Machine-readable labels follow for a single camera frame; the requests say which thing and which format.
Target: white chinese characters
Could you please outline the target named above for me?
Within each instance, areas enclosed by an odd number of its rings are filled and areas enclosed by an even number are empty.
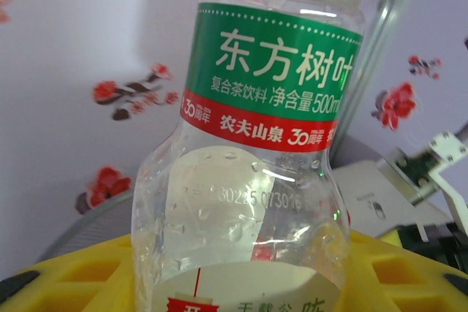
[[[217,76],[213,77],[212,91],[230,95],[252,102],[261,102],[273,107],[283,107],[287,110],[302,111],[305,113],[337,113],[341,107],[341,97],[333,94],[312,93],[311,91],[286,91],[283,87],[267,88],[254,87],[240,82],[230,82]]]
[[[239,62],[242,65],[242,68],[244,69],[245,72],[250,71],[249,65],[246,62],[246,59],[244,56],[249,56],[250,52],[248,50],[240,49],[239,42],[244,41],[244,42],[254,42],[255,38],[254,37],[248,37],[248,36],[242,36],[239,34],[239,30],[235,29],[232,33],[230,32],[221,32],[221,37],[226,37],[226,41],[221,45],[221,50],[225,51],[226,53],[218,59],[216,62],[216,65],[220,65],[223,62],[225,62],[229,58],[229,53],[231,55],[231,61],[230,63],[226,66],[226,69],[229,71],[233,71],[235,68],[235,63],[239,59]]]
[[[201,307],[194,307],[194,306],[185,306],[184,312],[200,312],[202,310]]]
[[[267,128],[263,123],[252,125],[245,118],[237,121],[231,115],[223,115],[220,123],[221,130],[228,130],[234,134],[243,134],[252,139],[282,142],[284,130],[278,126]]]
[[[182,108],[184,109],[184,113],[191,118],[195,118],[196,120],[203,121],[204,123],[209,123],[211,118],[211,109],[204,107],[200,104],[192,103],[191,99],[185,99]]]
[[[239,34],[237,28],[232,32],[222,31],[220,36],[227,39],[220,47],[224,53],[217,59],[216,65],[219,66],[226,63],[226,70],[233,71],[236,68],[236,64],[239,63],[245,72],[250,72],[251,67],[246,58],[251,55],[251,51],[247,50],[247,48],[252,48],[252,46],[248,46],[248,43],[254,43],[256,39]],[[284,43],[284,39],[281,37],[277,37],[276,42],[273,43],[261,41],[259,46],[269,49],[271,54],[266,64],[253,71],[253,75],[258,77],[268,74],[273,69],[275,63],[278,62],[282,64],[282,71],[280,74],[271,75],[271,78],[277,82],[286,80],[291,73],[291,58],[294,55],[298,55],[300,50],[296,47],[287,46]],[[321,89],[327,86],[328,78],[331,78],[331,81],[339,82],[340,89],[343,91],[353,69],[354,55],[351,55],[349,58],[338,56],[334,49],[322,51],[315,49],[314,45],[310,43],[307,45],[306,51],[301,53],[301,57],[303,58],[302,62],[297,65],[297,67],[292,68],[292,71],[299,75],[299,86],[313,80],[317,82],[317,88]],[[219,91],[221,85],[222,82],[214,81],[211,89]],[[239,94],[241,91],[238,89],[236,92],[237,95],[240,96]]]
[[[288,139],[287,142],[289,145],[300,145],[304,146],[307,144],[320,144],[323,141],[323,135],[325,131],[323,129],[314,129],[310,132],[303,131],[302,129],[293,129],[293,137]]]

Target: water droplet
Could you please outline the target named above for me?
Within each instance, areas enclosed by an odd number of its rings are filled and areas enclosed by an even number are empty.
[[[308,178],[299,178],[297,179],[295,183],[298,186],[298,188],[305,189],[305,188],[310,187],[310,185],[312,184],[312,181]]]
[[[235,153],[226,153],[226,159],[228,160],[235,160],[237,159],[237,155]]]
[[[329,243],[331,243],[332,241],[335,240],[335,237],[333,235],[327,235],[323,238],[323,245],[328,245]]]
[[[310,164],[310,167],[313,168],[314,170],[316,170],[317,168],[319,168],[320,166],[320,160],[314,160],[312,161],[312,163]]]
[[[183,224],[169,224],[167,229],[177,234],[185,233],[185,226]]]
[[[242,238],[243,230],[242,224],[236,223],[229,228],[229,240],[232,243],[237,243]]]
[[[202,221],[206,220],[210,215],[210,211],[206,210],[205,208],[201,208],[198,210],[198,218]]]

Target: green label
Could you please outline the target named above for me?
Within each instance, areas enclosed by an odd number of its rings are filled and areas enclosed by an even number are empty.
[[[334,121],[361,40],[298,16],[202,3],[186,88],[259,114]]]

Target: floral wallpaper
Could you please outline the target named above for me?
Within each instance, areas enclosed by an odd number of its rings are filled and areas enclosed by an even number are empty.
[[[86,186],[86,191],[76,199],[76,210],[84,215],[104,201],[132,188],[132,179],[112,166],[101,168]]]
[[[174,105],[179,96],[176,91],[168,91],[160,96],[164,81],[172,80],[173,76],[167,66],[155,64],[151,73],[137,82],[118,85],[113,80],[96,84],[93,88],[93,100],[102,106],[111,106],[111,118],[114,121],[125,121],[132,115],[144,113],[151,106]]]
[[[437,69],[442,66],[442,61],[439,58],[426,61],[413,55],[408,63],[411,75],[440,79]],[[398,87],[381,91],[375,99],[376,110],[371,115],[381,123],[382,128],[396,132],[401,121],[410,119],[417,107],[415,88],[410,81],[406,81]]]

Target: white label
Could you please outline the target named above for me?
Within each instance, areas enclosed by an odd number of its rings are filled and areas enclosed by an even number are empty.
[[[306,267],[239,262],[182,273],[153,296],[155,312],[332,312],[339,290]]]

